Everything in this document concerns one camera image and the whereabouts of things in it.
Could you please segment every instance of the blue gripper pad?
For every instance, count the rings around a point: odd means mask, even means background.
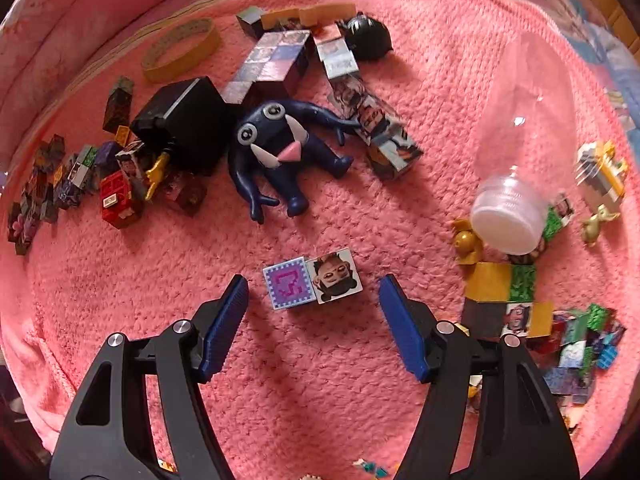
[[[210,381],[214,374],[222,370],[248,304],[249,285],[246,279],[242,278],[226,298],[216,320],[204,337],[204,352],[198,372],[206,381]]]
[[[385,276],[380,280],[378,298],[386,322],[398,345],[404,367],[424,383],[429,373],[429,366],[424,358],[424,339],[418,332],[418,327],[407,310],[403,297],[404,294],[398,290],[391,276]]]

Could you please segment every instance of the bottle cap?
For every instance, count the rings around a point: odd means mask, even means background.
[[[492,176],[478,188],[471,225],[482,240],[505,254],[529,254],[540,242],[548,204],[514,174]]]

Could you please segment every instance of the toy foot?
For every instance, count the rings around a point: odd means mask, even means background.
[[[287,202],[287,215],[298,216],[302,215],[309,207],[309,200],[303,196],[297,196]]]
[[[347,173],[347,170],[353,164],[352,156],[342,156],[340,158],[336,158],[334,162],[334,166],[332,167],[331,174],[335,178],[340,178]]]

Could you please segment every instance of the roll of tape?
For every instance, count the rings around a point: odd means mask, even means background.
[[[205,33],[200,43],[175,59],[158,65],[158,60],[176,43],[195,34]],[[210,18],[191,20],[172,28],[157,40],[142,59],[142,73],[152,83],[171,81],[207,59],[220,45],[220,34]]]

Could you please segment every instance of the clear plastic bottle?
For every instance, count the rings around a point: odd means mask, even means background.
[[[571,79],[538,35],[525,32],[505,47],[476,135],[481,183],[471,225],[499,251],[530,253],[550,201],[573,182],[576,149]]]

